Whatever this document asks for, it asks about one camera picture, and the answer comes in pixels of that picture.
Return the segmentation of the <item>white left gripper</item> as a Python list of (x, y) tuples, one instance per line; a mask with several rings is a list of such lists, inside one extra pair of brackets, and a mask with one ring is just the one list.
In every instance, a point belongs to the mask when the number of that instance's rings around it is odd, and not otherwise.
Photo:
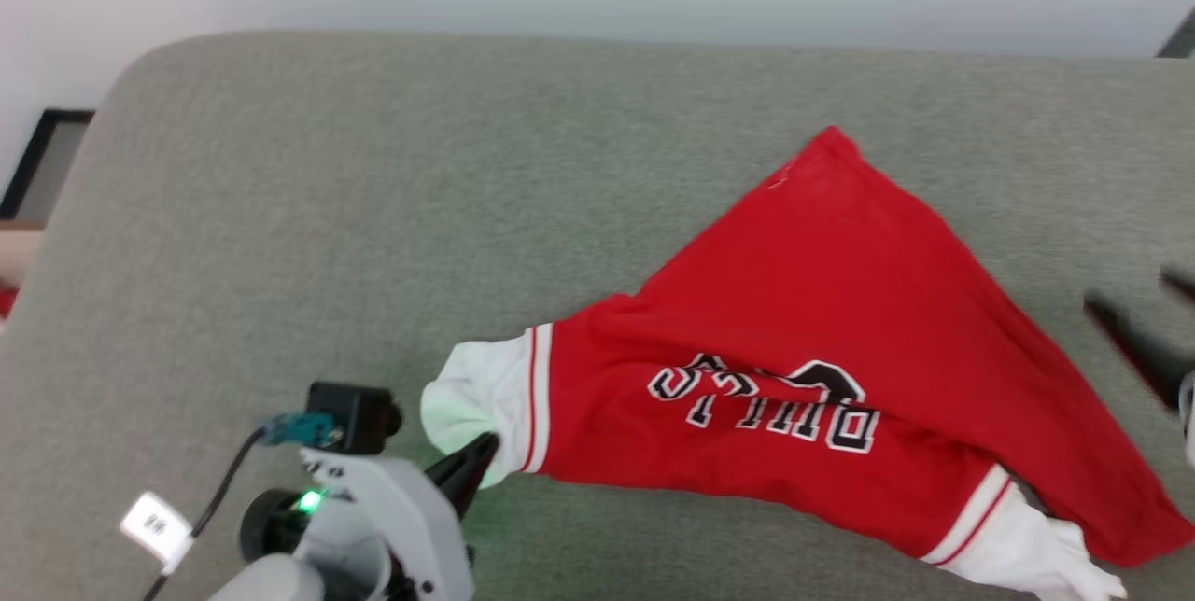
[(418, 600), (471, 600), (474, 579), (459, 519), (482, 489), (500, 450), (483, 433), (419, 470), (394, 456), (353, 456), (302, 449), (304, 470), (323, 498), (304, 529), (300, 559), (331, 566), (380, 600), (398, 574)]

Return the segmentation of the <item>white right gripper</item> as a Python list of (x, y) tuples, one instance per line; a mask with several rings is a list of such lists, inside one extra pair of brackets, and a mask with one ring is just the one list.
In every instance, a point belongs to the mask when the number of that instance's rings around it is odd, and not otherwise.
[[(1187, 303), (1195, 302), (1194, 274), (1184, 270), (1162, 270), (1160, 284)], [(1184, 455), (1195, 468), (1194, 423), (1194, 358), (1162, 337), (1141, 329), (1122, 303), (1102, 292), (1087, 292), (1083, 308), (1097, 329), (1107, 337), (1138, 376), (1162, 401), (1162, 406), (1178, 412), (1183, 427)]]

